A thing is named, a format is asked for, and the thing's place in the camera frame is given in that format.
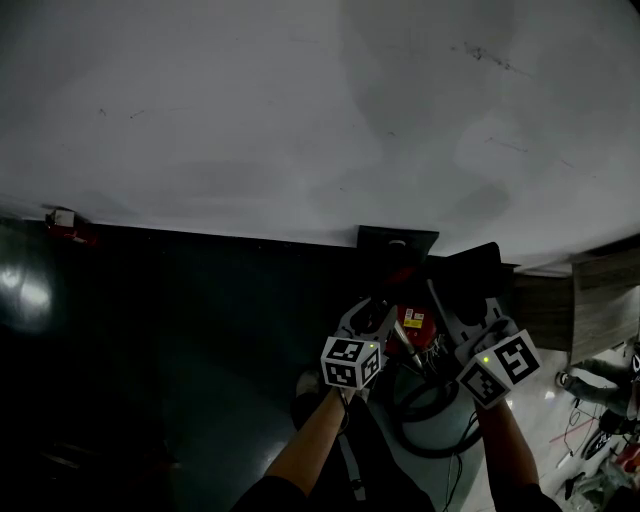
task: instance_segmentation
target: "red device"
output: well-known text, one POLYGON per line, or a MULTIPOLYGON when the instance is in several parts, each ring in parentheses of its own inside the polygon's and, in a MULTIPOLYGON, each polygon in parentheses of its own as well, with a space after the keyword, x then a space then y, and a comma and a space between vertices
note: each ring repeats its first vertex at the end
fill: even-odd
POLYGON ((45 216, 45 224, 49 234, 56 238, 67 238, 81 244, 95 247, 98 236, 75 212, 64 208, 56 208, 45 216))
MULTIPOLYGON (((404 327, 407 337, 417 352, 424 352, 436 337, 436 323, 433 313, 424 307, 409 307, 398 304, 398 321, 404 327)), ((393 336, 387 342, 385 352, 393 355, 406 354, 406 349, 393 336)))

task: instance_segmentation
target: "black hose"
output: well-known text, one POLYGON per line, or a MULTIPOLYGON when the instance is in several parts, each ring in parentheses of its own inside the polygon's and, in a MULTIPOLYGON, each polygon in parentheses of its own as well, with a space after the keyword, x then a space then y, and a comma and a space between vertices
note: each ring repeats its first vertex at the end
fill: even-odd
POLYGON ((394 391, 399 369, 400 365, 397 362, 388 361, 381 375, 384 379, 380 387, 383 392, 385 410, 391 419, 395 435, 405 450, 427 459, 443 459, 468 450, 480 440, 482 433, 480 432, 480 428, 476 428, 459 443, 445 448, 424 448, 410 441, 405 434, 404 423, 425 421, 440 414, 449 407, 456 396, 458 396, 460 386, 457 382, 445 382, 437 379, 426 381, 411 391, 396 405, 394 391), (432 389, 437 390, 436 398, 432 403, 422 407, 411 407, 411 404, 432 389))

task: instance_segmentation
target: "wooden panel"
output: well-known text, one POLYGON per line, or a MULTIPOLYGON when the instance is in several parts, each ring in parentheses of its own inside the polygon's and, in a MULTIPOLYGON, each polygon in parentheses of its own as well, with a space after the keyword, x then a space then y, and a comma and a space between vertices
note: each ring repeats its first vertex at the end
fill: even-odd
POLYGON ((513 281, 513 319, 538 348, 569 352, 573 341, 573 279, 524 276, 513 281))
POLYGON ((638 335, 639 250, 574 265, 574 342, 571 364, 638 335))
POLYGON ((573 272, 580 276, 581 290, 623 290, 640 285, 640 248, 576 264, 573 272))

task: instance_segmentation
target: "black floor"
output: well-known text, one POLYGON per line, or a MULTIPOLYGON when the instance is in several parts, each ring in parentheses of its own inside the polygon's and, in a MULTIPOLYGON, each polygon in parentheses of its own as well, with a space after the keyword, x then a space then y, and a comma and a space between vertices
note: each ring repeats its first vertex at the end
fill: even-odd
MULTIPOLYGON (((53 438, 103 450, 166 440, 181 468, 162 500, 228 509, 291 436, 296 378, 363 292, 366 262, 353 249, 96 229, 101 246, 88 248, 40 223, 0 224, 0 337, 25 450, 53 438)), ((371 408, 442 508, 449 461, 405 452, 371 408)), ((460 397, 410 434, 452 444, 470 411, 460 397)), ((481 445, 465 454, 452 510, 481 455, 481 445)))

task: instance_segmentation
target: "yellow label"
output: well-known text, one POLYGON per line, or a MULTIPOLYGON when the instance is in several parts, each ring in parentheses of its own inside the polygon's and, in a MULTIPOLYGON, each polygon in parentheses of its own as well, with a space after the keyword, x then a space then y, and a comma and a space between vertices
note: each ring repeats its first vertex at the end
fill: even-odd
POLYGON ((409 320, 408 318, 404 319, 405 327, 413 327, 414 329, 422 328, 422 320, 409 320))

